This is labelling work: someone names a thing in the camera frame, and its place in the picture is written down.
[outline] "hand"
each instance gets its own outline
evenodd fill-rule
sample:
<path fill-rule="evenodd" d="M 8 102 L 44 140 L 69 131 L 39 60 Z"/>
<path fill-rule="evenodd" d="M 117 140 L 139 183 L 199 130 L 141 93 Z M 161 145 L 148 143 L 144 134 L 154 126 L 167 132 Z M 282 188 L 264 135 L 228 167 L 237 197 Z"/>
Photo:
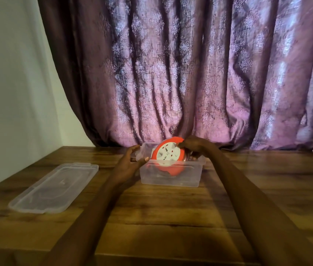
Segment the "hand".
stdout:
<path fill-rule="evenodd" d="M 118 161 L 114 167 L 109 180 L 114 184 L 120 185 L 130 179 L 136 171 L 149 161 L 149 157 L 141 158 L 137 162 L 131 162 L 131 154 L 140 149 L 140 145 L 131 146 L 127 149 L 126 154 Z"/>
<path fill-rule="evenodd" d="M 191 135 L 186 138 L 183 142 L 179 143 L 177 146 L 179 148 L 186 148 L 191 151 L 190 158 L 193 160 L 198 159 L 201 155 L 206 156 L 206 147 L 211 144 L 210 141 L 199 138 L 197 136 Z"/>

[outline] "patterned curtain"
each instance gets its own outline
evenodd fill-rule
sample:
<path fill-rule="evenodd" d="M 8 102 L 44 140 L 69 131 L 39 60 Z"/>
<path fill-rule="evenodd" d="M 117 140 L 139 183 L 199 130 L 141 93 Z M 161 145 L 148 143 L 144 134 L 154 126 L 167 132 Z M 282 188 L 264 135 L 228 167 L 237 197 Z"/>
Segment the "patterned curtain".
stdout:
<path fill-rule="evenodd" d="M 313 0 L 38 0 L 95 145 L 313 149 Z"/>

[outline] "wooden table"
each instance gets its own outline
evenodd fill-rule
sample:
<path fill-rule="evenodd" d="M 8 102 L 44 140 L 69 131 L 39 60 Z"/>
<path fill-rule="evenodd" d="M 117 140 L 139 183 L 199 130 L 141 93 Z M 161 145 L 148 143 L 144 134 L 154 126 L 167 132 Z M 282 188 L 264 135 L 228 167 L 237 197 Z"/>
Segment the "wooden table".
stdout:
<path fill-rule="evenodd" d="M 0 265 L 38 265 L 105 181 L 123 149 L 62 147 L 0 183 Z M 313 153 L 225 153 L 313 242 Z M 23 214 L 9 201 L 62 163 L 100 170 L 60 214 Z M 227 194 L 208 161 L 199 188 L 137 182 L 117 201 L 95 265 L 257 264 Z"/>

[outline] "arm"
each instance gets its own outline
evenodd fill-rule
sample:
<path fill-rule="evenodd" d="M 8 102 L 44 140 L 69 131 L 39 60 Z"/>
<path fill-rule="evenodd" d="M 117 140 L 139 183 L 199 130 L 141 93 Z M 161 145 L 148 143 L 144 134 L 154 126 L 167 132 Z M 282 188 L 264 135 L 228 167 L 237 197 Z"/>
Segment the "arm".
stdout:
<path fill-rule="evenodd" d="M 296 225 L 206 139 L 179 144 L 208 157 L 232 202 L 240 226 L 264 265 L 313 265 L 313 245 Z"/>
<path fill-rule="evenodd" d="M 131 178 L 149 160 L 146 158 L 131 163 L 131 154 L 137 149 L 139 149 L 139 145 L 127 150 L 94 199 L 57 241 L 41 265 L 85 265 L 96 239 L 104 227 L 104 214 L 111 198 L 116 194 L 120 185 Z"/>

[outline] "clear plastic box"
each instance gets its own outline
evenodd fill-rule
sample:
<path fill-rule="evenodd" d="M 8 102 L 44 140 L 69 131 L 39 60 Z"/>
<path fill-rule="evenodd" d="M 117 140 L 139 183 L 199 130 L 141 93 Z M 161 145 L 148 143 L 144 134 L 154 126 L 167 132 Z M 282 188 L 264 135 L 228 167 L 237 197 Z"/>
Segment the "clear plastic box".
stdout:
<path fill-rule="evenodd" d="M 143 143 L 141 149 L 136 152 L 136 160 L 151 157 L 153 150 L 159 143 Z M 204 156 L 197 161 L 157 161 L 149 160 L 140 169 L 143 184 L 168 185 L 179 187 L 198 187 L 201 179 L 202 167 L 206 163 Z M 160 166 L 182 167 L 182 171 L 176 176 L 160 170 Z"/>
<path fill-rule="evenodd" d="M 90 163 L 62 164 L 18 195 L 8 206 L 23 213 L 61 213 L 98 170 L 98 165 Z"/>

